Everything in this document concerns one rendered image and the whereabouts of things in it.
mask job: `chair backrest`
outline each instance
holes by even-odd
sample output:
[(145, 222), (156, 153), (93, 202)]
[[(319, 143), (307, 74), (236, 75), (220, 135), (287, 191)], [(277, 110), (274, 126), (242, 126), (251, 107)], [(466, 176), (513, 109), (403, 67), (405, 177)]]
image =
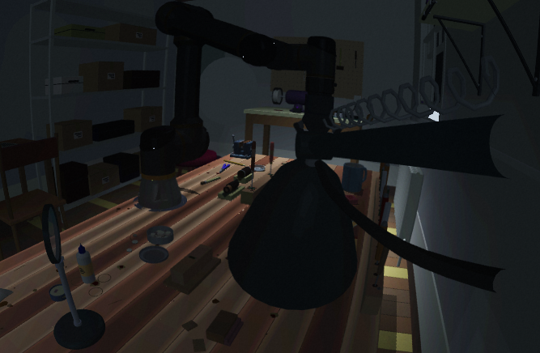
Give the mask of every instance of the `chair backrest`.
[(0, 147), (0, 169), (7, 170), (56, 158), (57, 138), (20, 143), (11, 147)]

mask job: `blue cup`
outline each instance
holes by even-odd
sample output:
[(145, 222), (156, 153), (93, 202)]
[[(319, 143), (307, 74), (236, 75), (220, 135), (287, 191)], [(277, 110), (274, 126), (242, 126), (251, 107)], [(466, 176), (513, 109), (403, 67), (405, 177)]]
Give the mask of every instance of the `blue cup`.
[(349, 193), (358, 193), (368, 177), (368, 170), (362, 164), (345, 163), (342, 170), (342, 188)]

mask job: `purple machine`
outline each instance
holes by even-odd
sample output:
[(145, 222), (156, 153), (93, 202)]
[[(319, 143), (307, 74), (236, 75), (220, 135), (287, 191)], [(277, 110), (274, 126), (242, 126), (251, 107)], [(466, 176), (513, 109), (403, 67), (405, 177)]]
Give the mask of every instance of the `purple machine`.
[[(293, 108), (289, 111), (292, 113), (305, 113), (305, 97), (307, 96), (306, 91), (287, 91), (285, 94), (285, 101), (289, 104), (293, 104)], [(274, 88), (272, 92), (272, 102), (274, 104), (281, 104), (283, 101), (283, 90), (281, 88)]]

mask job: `white box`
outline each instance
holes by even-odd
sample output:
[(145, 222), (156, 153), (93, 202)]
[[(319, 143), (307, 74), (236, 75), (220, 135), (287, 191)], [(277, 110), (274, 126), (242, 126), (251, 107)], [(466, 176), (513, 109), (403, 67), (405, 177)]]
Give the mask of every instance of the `white box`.
[[(48, 79), (45, 80), (46, 95), (49, 95)], [(83, 92), (83, 76), (60, 76), (53, 78), (53, 94), (65, 95), (68, 93)]]

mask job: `floor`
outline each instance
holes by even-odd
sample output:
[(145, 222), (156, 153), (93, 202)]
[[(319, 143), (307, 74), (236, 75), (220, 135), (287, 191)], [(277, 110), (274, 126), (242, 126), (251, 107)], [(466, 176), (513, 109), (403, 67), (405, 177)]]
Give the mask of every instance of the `floor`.
[[(70, 226), (81, 223), (98, 215), (108, 208), (138, 195), (139, 181), (117, 189), (109, 194), (91, 200), (66, 212)], [(390, 201), (393, 202), (394, 187), (390, 188)], [(393, 208), (389, 213), (388, 230), (397, 234)], [(19, 244), (27, 249), (42, 241), (39, 219), (18, 225)], [(15, 254), (15, 242), (11, 228), (0, 222), (0, 241), (4, 258)], [(381, 306), (380, 333), (377, 353), (388, 352), (420, 352), (419, 319), (415, 296), (412, 269), (408, 269), (407, 261), (402, 259), (397, 267), (399, 257), (389, 252), (385, 264), (384, 299)]]

